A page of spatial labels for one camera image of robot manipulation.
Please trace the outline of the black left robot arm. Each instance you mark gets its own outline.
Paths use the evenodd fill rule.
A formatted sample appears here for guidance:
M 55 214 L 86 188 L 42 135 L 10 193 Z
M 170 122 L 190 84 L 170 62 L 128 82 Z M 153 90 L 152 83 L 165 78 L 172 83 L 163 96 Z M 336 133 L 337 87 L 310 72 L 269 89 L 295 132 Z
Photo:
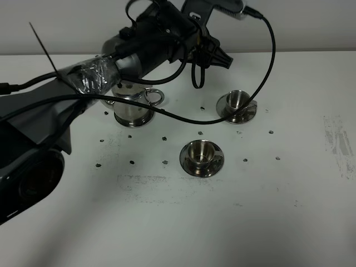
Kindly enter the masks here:
M 36 77 L 22 85 L 1 84 L 1 222 L 47 197 L 71 153 L 70 125 L 121 82 L 161 85 L 145 76 L 165 61 L 183 66 L 232 62 L 207 22 L 213 10 L 238 17 L 243 1 L 152 1 L 131 25 L 105 42 L 100 56 Z

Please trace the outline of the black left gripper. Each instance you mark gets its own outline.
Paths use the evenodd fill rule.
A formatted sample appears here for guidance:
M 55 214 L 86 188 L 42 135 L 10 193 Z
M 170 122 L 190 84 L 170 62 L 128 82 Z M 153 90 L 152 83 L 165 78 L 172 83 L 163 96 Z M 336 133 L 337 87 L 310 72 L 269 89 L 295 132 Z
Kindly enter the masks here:
M 119 31 L 119 72 L 123 78 L 143 78 L 165 61 L 180 61 L 176 78 L 191 64 L 200 76 L 210 66 L 230 68 L 233 58 L 206 28 L 213 1 L 185 1 L 177 9 L 170 1 L 152 1 L 132 25 Z

